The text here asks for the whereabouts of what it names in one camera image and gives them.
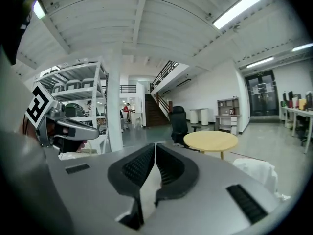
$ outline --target doorway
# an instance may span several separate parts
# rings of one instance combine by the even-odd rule
[[[279,104],[272,70],[246,77],[252,117],[278,116]]]

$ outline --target staircase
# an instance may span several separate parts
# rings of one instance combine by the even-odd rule
[[[170,124],[151,94],[145,94],[147,127]]]

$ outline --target balcony railing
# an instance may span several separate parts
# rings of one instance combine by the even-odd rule
[[[103,92],[106,91],[106,86],[102,86]],[[120,85],[120,93],[137,93],[137,85]]]
[[[167,64],[163,67],[159,75],[156,76],[155,80],[151,83],[151,91],[153,91],[160,82],[163,81],[166,76],[171,73],[171,71],[178,65],[176,61],[168,61]]]

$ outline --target white desk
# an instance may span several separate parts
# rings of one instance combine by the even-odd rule
[[[307,143],[305,145],[305,150],[304,150],[304,154],[307,154],[308,149],[309,149],[309,145],[310,145],[310,141],[311,141],[311,135],[312,135],[313,111],[303,111],[303,110],[288,108],[288,107],[281,107],[281,109],[282,109],[282,112],[284,111],[286,113],[285,114],[285,127],[287,126],[287,112],[293,112],[293,129],[292,129],[292,136],[293,137],[295,136],[297,115],[310,118],[308,139],[307,139]]]
[[[209,109],[208,108],[198,108],[190,109],[190,123],[198,123],[198,111],[201,110],[201,124],[209,125]]]

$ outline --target stair railing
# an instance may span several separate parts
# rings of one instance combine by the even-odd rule
[[[166,101],[159,96],[158,93],[155,94],[155,98],[156,98],[156,103],[158,105],[158,107],[162,106],[165,111],[167,112],[167,114],[169,114],[169,112],[171,112],[173,109],[171,109],[170,105],[166,103]]]
[[[150,84],[150,91],[153,91],[178,64],[179,63],[176,61],[168,61],[159,75],[157,75],[155,80]]]

